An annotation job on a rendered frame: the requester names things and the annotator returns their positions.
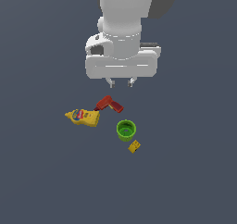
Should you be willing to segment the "red power drill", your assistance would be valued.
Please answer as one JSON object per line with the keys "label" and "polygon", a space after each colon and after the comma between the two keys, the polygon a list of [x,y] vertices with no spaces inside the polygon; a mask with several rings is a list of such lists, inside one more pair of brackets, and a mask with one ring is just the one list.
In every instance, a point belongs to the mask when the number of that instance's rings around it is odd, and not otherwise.
{"label": "red power drill", "polygon": [[118,113],[120,113],[124,109],[121,104],[114,101],[110,95],[107,95],[96,104],[94,111],[104,110],[108,106]]}

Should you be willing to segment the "yellow mustard bottle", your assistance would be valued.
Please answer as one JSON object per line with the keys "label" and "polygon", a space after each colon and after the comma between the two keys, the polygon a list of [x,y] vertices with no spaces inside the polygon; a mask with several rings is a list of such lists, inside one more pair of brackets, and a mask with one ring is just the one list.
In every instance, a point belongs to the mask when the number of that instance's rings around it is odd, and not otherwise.
{"label": "yellow mustard bottle", "polygon": [[100,114],[98,111],[88,111],[85,109],[75,109],[65,114],[76,125],[86,125],[96,127]]}

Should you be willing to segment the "green cup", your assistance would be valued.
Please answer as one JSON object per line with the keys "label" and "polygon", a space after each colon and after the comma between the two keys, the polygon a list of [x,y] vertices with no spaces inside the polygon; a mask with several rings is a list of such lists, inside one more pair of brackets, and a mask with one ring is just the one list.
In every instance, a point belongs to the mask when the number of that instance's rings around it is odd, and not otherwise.
{"label": "green cup", "polygon": [[136,133],[136,125],[131,120],[121,120],[117,124],[118,137],[123,142],[129,142]]}

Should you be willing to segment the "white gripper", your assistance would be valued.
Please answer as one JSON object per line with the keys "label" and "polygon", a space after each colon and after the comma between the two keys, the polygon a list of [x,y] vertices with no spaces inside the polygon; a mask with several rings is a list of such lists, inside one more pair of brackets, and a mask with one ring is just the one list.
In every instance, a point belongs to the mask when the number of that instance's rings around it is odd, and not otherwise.
{"label": "white gripper", "polygon": [[129,78],[128,87],[132,87],[137,77],[153,77],[157,70],[157,59],[161,47],[142,47],[136,56],[125,60],[116,60],[111,56],[87,56],[86,74],[90,79],[106,79],[110,88],[115,81],[110,78]]}

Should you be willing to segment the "small yellow box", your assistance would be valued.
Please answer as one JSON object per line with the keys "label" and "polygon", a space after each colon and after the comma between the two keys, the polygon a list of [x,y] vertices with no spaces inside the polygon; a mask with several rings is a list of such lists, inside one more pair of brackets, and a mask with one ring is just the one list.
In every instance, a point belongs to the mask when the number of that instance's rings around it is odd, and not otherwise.
{"label": "small yellow box", "polygon": [[128,148],[128,150],[133,154],[139,147],[141,146],[140,143],[134,141]]}

